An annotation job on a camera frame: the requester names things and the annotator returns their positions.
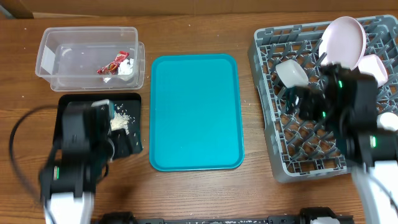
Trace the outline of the red snack wrapper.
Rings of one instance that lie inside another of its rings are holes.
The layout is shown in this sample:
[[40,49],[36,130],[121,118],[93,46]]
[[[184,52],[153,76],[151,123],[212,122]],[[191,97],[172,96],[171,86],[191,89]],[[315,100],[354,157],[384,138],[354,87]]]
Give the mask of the red snack wrapper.
[[107,64],[106,66],[102,67],[101,69],[97,70],[97,74],[99,75],[114,75],[118,71],[120,64],[127,59],[129,56],[128,52],[119,51],[116,58]]

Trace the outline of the small white plate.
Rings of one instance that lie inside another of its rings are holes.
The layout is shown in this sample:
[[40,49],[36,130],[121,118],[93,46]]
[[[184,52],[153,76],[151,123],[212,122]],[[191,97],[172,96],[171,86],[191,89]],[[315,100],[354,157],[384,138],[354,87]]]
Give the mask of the small white plate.
[[388,81],[387,70],[376,54],[364,56],[360,60],[358,68],[361,73],[372,75],[376,79],[378,87],[383,86]]

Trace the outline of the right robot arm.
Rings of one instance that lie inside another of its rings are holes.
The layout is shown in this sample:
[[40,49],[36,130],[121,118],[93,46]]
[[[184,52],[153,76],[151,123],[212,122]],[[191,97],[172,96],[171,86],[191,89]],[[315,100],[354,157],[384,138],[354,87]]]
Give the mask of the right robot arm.
[[367,223],[397,223],[397,122],[380,124],[377,81],[339,64],[321,67],[326,86],[294,85],[286,93],[288,113],[298,111],[333,132],[348,160]]

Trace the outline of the white paper cup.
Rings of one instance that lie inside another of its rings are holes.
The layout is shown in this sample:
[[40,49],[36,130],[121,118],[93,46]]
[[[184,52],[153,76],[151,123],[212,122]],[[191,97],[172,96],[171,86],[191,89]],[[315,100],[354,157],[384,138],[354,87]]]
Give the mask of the white paper cup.
[[385,112],[377,116],[377,127],[389,131],[398,130],[398,116],[391,112]]

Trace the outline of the large white plate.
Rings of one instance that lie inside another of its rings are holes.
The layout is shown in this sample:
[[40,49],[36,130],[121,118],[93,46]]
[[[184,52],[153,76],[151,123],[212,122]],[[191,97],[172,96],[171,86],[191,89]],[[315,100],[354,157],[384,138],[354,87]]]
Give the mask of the large white plate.
[[339,63],[354,70],[366,49],[366,34],[363,26],[354,18],[343,16],[332,21],[325,29],[319,55],[326,53],[321,65]]

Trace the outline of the grey bowl of rice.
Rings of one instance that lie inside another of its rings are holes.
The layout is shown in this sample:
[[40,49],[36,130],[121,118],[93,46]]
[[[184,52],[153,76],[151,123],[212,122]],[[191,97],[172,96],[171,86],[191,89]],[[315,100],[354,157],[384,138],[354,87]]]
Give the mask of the grey bowl of rice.
[[286,88],[307,86],[309,79],[304,69],[294,60],[287,60],[275,66],[278,77]]

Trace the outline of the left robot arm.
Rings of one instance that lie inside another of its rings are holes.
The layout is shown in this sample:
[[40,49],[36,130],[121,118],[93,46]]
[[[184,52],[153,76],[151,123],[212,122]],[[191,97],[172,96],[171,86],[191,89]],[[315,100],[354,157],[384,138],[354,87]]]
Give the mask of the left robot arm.
[[112,127],[114,117],[110,100],[71,102],[64,109],[61,135],[39,173],[47,223],[90,223],[96,186],[108,175],[109,163],[140,146],[124,127]]

